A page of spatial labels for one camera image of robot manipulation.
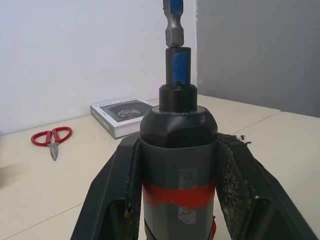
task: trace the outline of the screwdriver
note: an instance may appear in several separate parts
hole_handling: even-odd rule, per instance
[[[168,26],[165,30],[165,41],[169,48],[182,47],[185,43],[181,16],[184,12],[183,0],[163,0],[164,15]]]

